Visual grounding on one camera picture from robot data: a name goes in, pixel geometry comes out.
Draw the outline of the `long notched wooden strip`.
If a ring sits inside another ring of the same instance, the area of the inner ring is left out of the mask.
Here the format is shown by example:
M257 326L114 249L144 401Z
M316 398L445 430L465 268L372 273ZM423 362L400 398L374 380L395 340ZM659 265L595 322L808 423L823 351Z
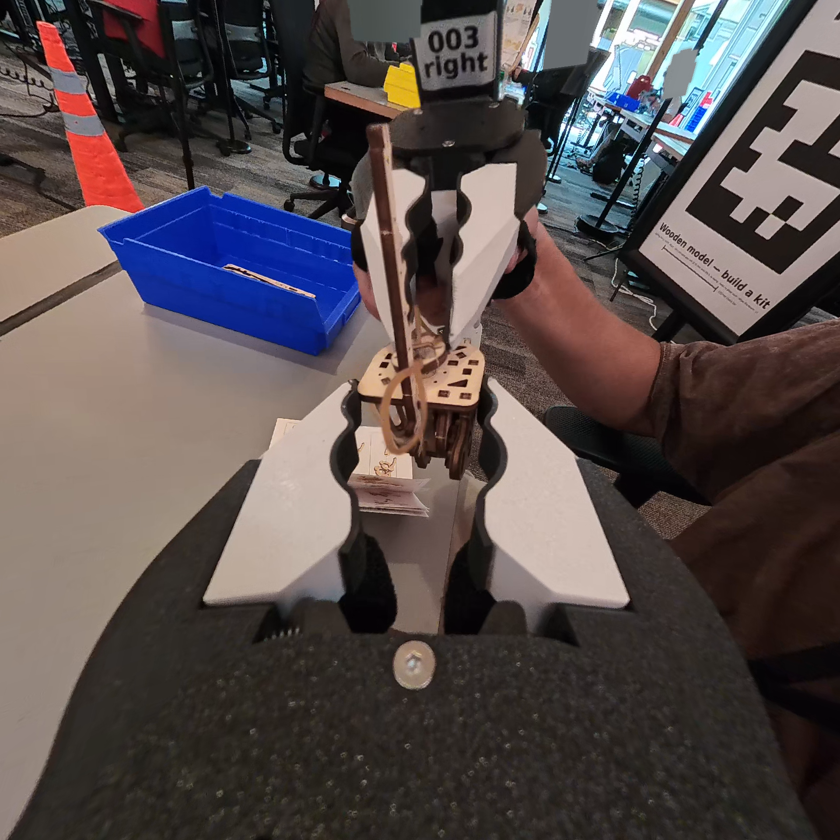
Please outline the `long notched wooden strip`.
M374 356L360 382L360 394L365 401L380 405L385 387L392 381L395 373L406 368L412 360L411 338L415 307L410 307L407 299L405 260L397 255L401 237L396 229L396 186L392 175L393 159L389 128L381 123L368 129L367 133L385 276L392 308L395 348L392 350L391 345L386 346ZM414 409L410 407L408 400L409 394L408 384L397 388L392 399L393 419L397 420L398 414L403 414L403 411L397 408L402 405L408 411L408 419L414 420Z

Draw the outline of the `black pole stand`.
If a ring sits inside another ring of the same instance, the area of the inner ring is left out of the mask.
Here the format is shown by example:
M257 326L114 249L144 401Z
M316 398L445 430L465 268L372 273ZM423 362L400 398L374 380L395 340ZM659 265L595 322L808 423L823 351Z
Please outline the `black pole stand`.
M679 74L677 76L677 79L675 82L673 82L673 84L671 84L669 88L670 90L678 94L678 98L681 98L681 96L685 94L688 88L688 84L690 83L693 77L698 55L701 52L703 46L706 44L707 39L711 34L711 30L714 28L716 22L719 20L719 17L726 5L727 1L720 1L715 7L714 12L712 13L709 21L707 22L707 25L702 30L701 35L695 44L695 48L689 51L691 63L688 63L688 59L682 59L680 61L678 66ZM644 134L637 142L636 147L633 151L633 156L630 162L628 163L623 175L618 180L612 194L606 200L600 216L594 217L591 214L587 214L580 216L576 219L576 227L579 231L582 231L583 233L588 235L592 235L595 239L602 240L605 242L608 241L611 237L622 233L623 230L621 228L615 226L614 224L606 222L607 215L618 202L628 180L634 174L638 162L644 156L644 153L646 152L648 146L651 144L654 133L656 132L659 124L662 122L664 116L666 115L671 102L671 98L667 98L662 101L652 121L647 126Z

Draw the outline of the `person's right forearm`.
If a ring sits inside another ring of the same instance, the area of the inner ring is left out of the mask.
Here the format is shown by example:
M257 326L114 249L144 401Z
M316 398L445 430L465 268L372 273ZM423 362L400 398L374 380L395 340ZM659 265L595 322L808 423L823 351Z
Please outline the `person's right forearm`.
M547 272L546 371L584 414L620 431L654 435L650 399L662 346L608 311L578 277L543 227L539 244Z

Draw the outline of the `wooden table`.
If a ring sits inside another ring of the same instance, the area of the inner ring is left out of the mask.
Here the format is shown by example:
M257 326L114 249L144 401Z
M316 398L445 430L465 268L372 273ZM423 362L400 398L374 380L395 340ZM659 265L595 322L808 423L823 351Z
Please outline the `wooden table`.
M411 110L395 102L390 102L382 88L364 87L342 80L324 88L326 99L349 106L352 109L374 114L385 120L394 119L401 112Z

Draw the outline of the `instruction booklet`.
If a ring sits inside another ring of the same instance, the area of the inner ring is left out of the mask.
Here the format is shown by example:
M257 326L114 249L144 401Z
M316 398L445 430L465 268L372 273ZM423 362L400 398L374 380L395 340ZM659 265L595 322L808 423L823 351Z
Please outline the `instruction booklet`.
M417 496L428 479L416 478L410 455L395 455L385 446L378 427L360 426L355 431L358 464L349 485L360 509L367 512L427 518L429 509Z

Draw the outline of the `orange traffic cone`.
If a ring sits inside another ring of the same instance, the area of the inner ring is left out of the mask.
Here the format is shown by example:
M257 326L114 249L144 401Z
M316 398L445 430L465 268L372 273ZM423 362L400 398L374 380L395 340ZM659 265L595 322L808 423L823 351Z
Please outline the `orange traffic cone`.
M85 204L131 214L143 210L58 30L44 21L36 25Z

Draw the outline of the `yellow plastic bin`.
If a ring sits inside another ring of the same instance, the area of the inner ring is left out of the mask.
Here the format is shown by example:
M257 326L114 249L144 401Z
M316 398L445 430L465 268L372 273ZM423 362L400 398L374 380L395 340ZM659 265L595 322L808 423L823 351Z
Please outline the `yellow plastic bin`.
M389 66L383 90L389 104L404 109L418 109L421 106L415 67L411 62Z

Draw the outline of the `laser-cut wooden part sheet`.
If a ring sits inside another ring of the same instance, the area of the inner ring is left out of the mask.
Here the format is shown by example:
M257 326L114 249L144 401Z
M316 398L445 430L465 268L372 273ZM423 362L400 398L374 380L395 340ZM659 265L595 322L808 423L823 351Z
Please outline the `laser-cut wooden part sheet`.
M254 272L250 269L244 268L242 266L236 266L233 264L226 264L223 269L229 273L236 274L239 277L245 277L247 279L255 280L267 284L268 286L272 286L274 288L278 288L284 291L288 291L290 293L299 295L300 297L304 297L310 300L317 300L317 296L309 291L303 290L299 287L292 286L284 281L276 280L270 278L268 276L262 275L258 272Z

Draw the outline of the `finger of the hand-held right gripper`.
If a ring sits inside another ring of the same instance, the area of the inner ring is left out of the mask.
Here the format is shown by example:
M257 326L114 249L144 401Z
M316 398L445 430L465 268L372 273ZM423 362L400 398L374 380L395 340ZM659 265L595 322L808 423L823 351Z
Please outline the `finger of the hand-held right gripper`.
M416 303L416 281L435 269L435 221L432 193L428 179L409 169L395 168L392 172L396 187L397 232L401 241L397 255L406 264L407 299L410 307ZM385 262L381 230L376 211L373 172L370 161L358 163L358 265L371 276L380 321L387 333L392 350L396 347L392 324L392 308L385 276Z
M486 164L441 192L441 287L450 350L480 318L513 255L520 228L517 172L513 162Z

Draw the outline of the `tan rubber band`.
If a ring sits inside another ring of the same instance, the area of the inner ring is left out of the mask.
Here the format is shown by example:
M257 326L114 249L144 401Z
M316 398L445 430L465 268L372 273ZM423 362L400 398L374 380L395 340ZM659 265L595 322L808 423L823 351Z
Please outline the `tan rubber band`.
M409 365L396 372L385 387L379 405L380 425L385 446L395 455L414 454L422 446L429 415L427 388L424 377L434 373L445 360L448 347L443 336L426 321L418 307L414 309ZM404 406L397 420L392 418L392 399L397 388L409 385L409 405L414 409L414 420L408 419Z

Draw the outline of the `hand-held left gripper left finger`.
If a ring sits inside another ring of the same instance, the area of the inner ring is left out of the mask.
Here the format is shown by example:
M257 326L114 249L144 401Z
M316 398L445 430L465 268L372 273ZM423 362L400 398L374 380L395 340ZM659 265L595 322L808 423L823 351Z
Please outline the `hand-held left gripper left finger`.
M337 603L350 630L383 634L396 592L350 487L359 456L358 383L340 385L264 453L203 596L205 606L272 603L290 617Z

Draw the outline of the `black office chair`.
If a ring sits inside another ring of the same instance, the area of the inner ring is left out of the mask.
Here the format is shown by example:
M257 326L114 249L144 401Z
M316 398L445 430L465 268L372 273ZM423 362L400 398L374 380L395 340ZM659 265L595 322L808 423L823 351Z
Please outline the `black office chair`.
M305 167L310 172L338 178L339 185L335 188L323 186L314 191L290 193L283 207L294 213L297 201L322 199L320 206L308 215L310 219L320 219L331 211L342 214L352 205L350 180L359 158L333 141L332 136L323 136L327 115L326 98L322 94L308 92L301 80L295 83L289 81L288 84L282 134L284 157L289 163Z
M268 104L254 108L240 98L234 82L275 79L276 65L264 27L264 3L260 1L198 1L201 31L214 73L213 102L227 119L227 135L217 141L224 157L251 152L248 117L263 118L273 133L281 122L270 116Z

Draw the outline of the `person's brown shirt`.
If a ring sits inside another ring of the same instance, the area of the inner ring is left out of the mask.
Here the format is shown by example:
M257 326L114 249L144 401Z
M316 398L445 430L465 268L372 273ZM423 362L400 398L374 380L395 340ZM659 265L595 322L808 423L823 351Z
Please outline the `person's brown shirt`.
M710 509L674 541L748 660L838 642L839 327L665 344L649 412Z

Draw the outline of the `wooden gear model assembly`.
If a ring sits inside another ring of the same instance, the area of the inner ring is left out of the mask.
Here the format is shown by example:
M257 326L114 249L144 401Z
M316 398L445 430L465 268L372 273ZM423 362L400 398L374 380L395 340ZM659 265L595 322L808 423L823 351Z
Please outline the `wooden gear model assembly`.
M424 468L431 460L440 459L450 479L463 477L485 368L483 353L470 342L463 341L455 350L448 351L434 373L424 377L429 407L425 436L422 446L414 454L407 454L418 467ZM379 416L379 406L361 396L360 383L364 374L358 381L359 397L364 403L373 405Z

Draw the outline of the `black framed tag sign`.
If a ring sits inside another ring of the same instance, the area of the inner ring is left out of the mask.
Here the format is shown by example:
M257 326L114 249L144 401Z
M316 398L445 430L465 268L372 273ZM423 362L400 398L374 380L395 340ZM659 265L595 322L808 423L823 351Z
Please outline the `black framed tag sign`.
M734 344L838 287L839 2L792 2L626 242L677 318Z

